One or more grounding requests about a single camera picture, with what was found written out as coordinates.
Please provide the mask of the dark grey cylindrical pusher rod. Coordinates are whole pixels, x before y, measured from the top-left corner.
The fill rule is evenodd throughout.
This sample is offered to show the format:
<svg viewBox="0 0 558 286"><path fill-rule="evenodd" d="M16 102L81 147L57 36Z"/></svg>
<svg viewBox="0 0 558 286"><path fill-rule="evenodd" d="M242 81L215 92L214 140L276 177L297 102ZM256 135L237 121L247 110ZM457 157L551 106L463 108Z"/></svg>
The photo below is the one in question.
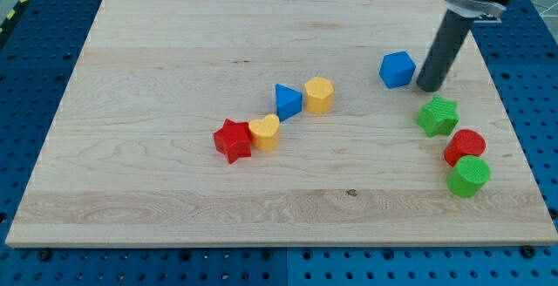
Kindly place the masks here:
<svg viewBox="0 0 558 286"><path fill-rule="evenodd" d="M436 92L443 85L472 24L472 18L446 11L417 78L421 90Z"/></svg>

